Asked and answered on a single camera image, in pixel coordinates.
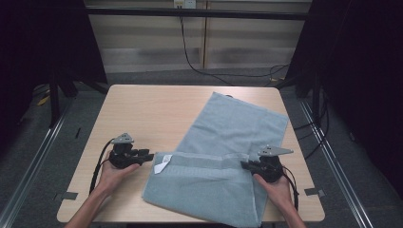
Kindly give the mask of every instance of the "wire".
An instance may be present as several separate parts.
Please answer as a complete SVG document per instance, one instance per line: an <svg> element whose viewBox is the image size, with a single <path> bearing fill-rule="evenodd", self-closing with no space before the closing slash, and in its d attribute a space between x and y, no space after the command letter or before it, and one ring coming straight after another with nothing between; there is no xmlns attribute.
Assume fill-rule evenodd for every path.
<svg viewBox="0 0 403 228"><path fill-rule="evenodd" d="M301 141L301 140L303 140L303 139L306 139L306 138L312 136L313 134L314 134L314 131L311 131L309 134L307 134L307 135L305 135L305 136L302 136L301 138L298 138L297 140L298 140L298 141Z"/></svg>
<svg viewBox="0 0 403 228"><path fill-rule="evenodd" d="M287 64L287 65L272 66L272 67L270 67L269 73L261 74L261 75L229 74L229 73L216 73L216 74L213 74L213 73L207 73L207 72L202 72L202 71L200 71L200 70L197 70L197 69L195 69L195 68L192 66L192 64L191 64L190 61L189 61L189 56L188 56L188 54L187 54L187 48L186 48L186 42L185 42L185 39L184 39L184 25L183 25L183 18L182 18L182 17L180 17L180 21L181 21L181 30L182 30L183 49L184 49L184 55L185 55L185 57L186 57L186 61L187 61L187 63L189 64L189 66L190 66L194 71L196 71L196 72L198 72L198 73L200 73L200 74L202 74L202 75L211 76L211 77L216 78L216 79L218 79L218 80L222 81L223 83L228 84L228 85L230 85L230 86L234 86L234 85L231 84L231 83L229 83L229 82L226 82L225 80L223 80L223 79L220 78L219 76L249 77L249 78L263 78L263 77L269 77L269 76L270 76L269 83L267 83L267 84L265 85L265 86L268 86L268 85L273 81L273 75L274 75L274 74L276 74L277 72L279 72L279 71L282 70L283 68L289 66L289 64ZM274 71L274 72L272 72L273 68L275 68L275 67L279 67L279 69L276 70L276 71Z"/></svg>
<svg viewBox="0 0 403 228"><path fill-rule="evenodd" d="M299 207L299 203L298 203L299 192L298 192L298 190L297 190L296 178L294 177L294 174L293 174L293 172L291 172L290 169L288 169L288 168L285 167L285 166L282 166L282 167L283 167L284 169L286 169L286 170L291 174L291 177L293 177L293 181L294 181L294 182L292 182L291 179L290 179L286 174L283 174L283 176L290 182L291 188L293 188L293 193L294 193L294 206L295 206L296 209L298 210L298 207Z"/></svg>
<svg viewBox="0 0 403 228"><path fill-rule="evenodd" d="M326 100L323 99L323 104L322 104L322 108L321 108L321 114L320 114L320 116L319 116L319 119L320 119L320 120L322 120L323 116L325 115L325 112L327 111L327 103L328 103L328 100L327 100L327 99L326 99ZM305 128L305 127L307 127L307 126L311 126L312 124L314 124L314 123L313 123L313 122L309 122L309 123L307 123L307 124L294 127L294 130L300 130L300 129Z"/></svg>
<svg viewBox="0 0 403 228"><path fill-rule="evenodd" d="M101 165L104 164L104 162L105 162L105 161L102 161L102 158L104 157L104 153L105 153L107 147L110 145L110 143L112 143L113 140L114 139L111 139L109 142L107 142L106 145L104 146L104 149L101 152L97 166L95 167L95 170L94 170L94 175L92 176L91 185L89 186L89 194L91 194L91 192L95 188L95 182L97 181L97 177L98 177L98 173L100 172Z"/></svg>
<svg viewBox="0 0 403 228"><path fill-rule="evenodd" d="M330 128L330 118L329 118L329 110L327 107L328 104L328 99L325 97L325 93L323 92L323 107L322 107L322 114L326 113L326 130L325 133L323 134L323 137L320 139L319 144L304 158L305 160L308 160L318 149L321 145L323 145L323 142L326 140L326 136L329 132Z"/></svg>

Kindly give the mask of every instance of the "white label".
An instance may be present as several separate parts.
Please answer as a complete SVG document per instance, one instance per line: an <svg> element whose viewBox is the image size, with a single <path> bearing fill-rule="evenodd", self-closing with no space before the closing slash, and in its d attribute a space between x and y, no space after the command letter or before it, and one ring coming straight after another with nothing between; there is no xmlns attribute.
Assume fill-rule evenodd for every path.
<svg viewBox="0 0 403 228"><path fill-rule="evenodd" d="M163 156L163 162L160 164L154 165L154 174L159 174L163 171L167 164L171 161L172 155Z"/></svg>

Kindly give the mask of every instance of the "human hand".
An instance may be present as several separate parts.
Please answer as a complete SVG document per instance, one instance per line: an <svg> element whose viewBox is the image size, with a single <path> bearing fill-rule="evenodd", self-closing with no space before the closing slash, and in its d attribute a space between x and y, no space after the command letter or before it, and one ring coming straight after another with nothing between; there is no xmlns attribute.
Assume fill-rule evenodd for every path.
<svg viewBox="0 0 403 228"><path fill-rule="evenodd" d="M139 167L140 165L135 163L127 168L118 169L110 161L106 160L103 162L102 174L96 188L102 189L107 196L110 196L122 180Z"/></svg>
<svg viewBox="0 0 403 228"><path fill-rule="evenodd" d="M259 174L255 174L254 178L260 183L264 190L266 190L270 201L272 201L279 210L289 207L290 205L293 206L290 183L284 176L281 176L281 178L274 183L266 182Z"/></svg>

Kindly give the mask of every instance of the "black cable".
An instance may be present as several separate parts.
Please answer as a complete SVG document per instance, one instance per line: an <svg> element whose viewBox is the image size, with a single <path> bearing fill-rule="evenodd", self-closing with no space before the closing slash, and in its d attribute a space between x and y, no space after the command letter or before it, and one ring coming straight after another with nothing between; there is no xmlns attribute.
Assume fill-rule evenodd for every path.
<svg viewBox="0 0 403 228"><path fill-rule="evenodd" d="M98 173L100 172L101 165L104 163L104 161L102 161L102 158L104 157L104 153L105 153L107 147L110 145L110 143L112 143L113 140L114 139L111 139L109 142L107 142L106 145L104 146L104 149L101 152L97 166L95 167L95 170L94 170L94 175L92 176L91 185L89 186L89 194L91 194L91 192L95 188L95 182L97 181Z"/></svg>
<svg viewBox="0 0 403 228"><path fill-rule="evenodd" d="M190 61L189 61L189 57L188 57L188 55L187 55L186 42L185 42L185 39L184 39L184 25L183 25L183 18L182 18L182 17L180 17L180 21L181 21L181 29L182 29L183 49L184 49L184 55L185 55L185 57L186 57L186 61L187 61L187 63L189 64L189 66L190 66L194 71L196 71L196 72L198 72L198 73L200 73L200 74L202 74L202 75L214 77L214 78L216 78L216 79L218 79L218 80L222 81L223 83L228 84L228 85L230 85L230 86L234 86L234 85L231 84L231 83L226 82L225 80L223 80L222 78L220 78L220 77L218 77L218 76L249 77L249 78L262 78L262 77L268 77L268 76L270 76L270 81L269 81L269 83L265 85L265 86L268 86L268 85L272 82L272 78L273 78L273 75L274 75L274 74L276 74L277 72L279 72L279 71L282 70L283 68L289 66L289 64L287 64L287 65L272 66L272 67L270 67L270 72L269 72L269 73L267 73L267 74L261 74L261 75L228 74L228 73L217 73L217 74L213 74L213 73L206 73L206 72L202 72L202 71L200 71L200 70L197 70L197 69L195 69L195 68L192 66L192 64L191 64ZM276 70L275 72L272 72L273 68L275 68L275 67L280 67L280 68L279 68L278 70Z"/></svg>
<svg viewBox="0 0 403 228"><path fill-rule="evenodd" d="M321 137L319 144L304 158L305 160L308 160L316 151L317 149L323 144L323 142L326 140L326 136L329 132L330 128L330 119L329 119L329 110L327 107L327 98L325 97L325 94L323 93L323 103L324 106L322 107L322 114L326 113L326 130L325 133L323 134L323 137Z"/></svg>
<svg viewBox="0 0 403 228"><path fill-rule="evenodd" d="M286 169L290 174L291 174L291 176L293 177L293 180L294 180L294 182L292 182L291 181L291 179L286 175L286 174L283 174L283 176L290 182L290 184L291 184L291 188L293 189L293 195L294 195L294 206L296 207L296 209L298 210L298 207L299 207L299 202L298 202L298 195L299 195L299 192L298 192L298 190L297 190L297 182L296 182L296 178L294 177L294 174L293 174L293 172L291 172L291 170L289 170L287 167L285 167L285 166L282 166L284 169Z"/></svg>
<svg viewBox="0 0 403 228"><path fill-rule="evenodd" d="M313 134L314 134L314 131L311 131L309 134L307 134L307 135L305 135L305 136L302 136L301 138L298 138L297 140L298 140L298 141L301 141L301 140L303 140L303 139L306 139L306 138L312 136Z"/></svg>
<svg viewBox="0 0 403 228"><path fill-rule="evenodd" d="M327 111L327 103L328 103L328 100L325 99L325 98L323 98L323 104L322 104L322 108L321 108L321 114L320 114L320 116L319 116L320 119L323 118L323 116L325 115L325 112ZM313 122L309 122L309 123L307 123L307 124L294 127L294 130L300 130L300 129L305 128L305 127L307 127L307 126L311 126L312 124L314 124L314 123L313 123Z"/></svg>
<svg viewBox="0 0 403 228"><path fill-rule="evenodd" d="M300 68L300 70L297 71L296 75L287 76L284 81L275 85L275 88L281 90L282 88L296 84L297 80L299 80L304 75L304 73L310 69L309 66L312 64L313 63L311 60L306 61Z"/></svg>

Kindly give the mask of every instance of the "human arm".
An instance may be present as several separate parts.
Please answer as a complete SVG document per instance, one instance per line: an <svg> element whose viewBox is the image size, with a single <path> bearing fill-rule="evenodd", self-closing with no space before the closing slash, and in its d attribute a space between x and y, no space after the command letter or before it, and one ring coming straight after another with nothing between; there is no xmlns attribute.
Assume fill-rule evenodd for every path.
<svg viewBox="0 0 403 228"><path fill-rule="evenodd" d="M132 164L125 169L117 169L110 163L110 161L105 161L98 185L94 188L71 220L66 224L65 228L88 227L97 215L104 200L114 192L127 175L139 167L140 165L138 164Z"/></svg>
<svg viewBox="0 0 403 228"><path fill-rule="evenodd" d="M291 200L290 183L285 177L281 177L275 183L268 183L259 174L254 178L266 190L270 201L279 209L290 228L305 228L305 223L299 216L297 209Z"/></svg>

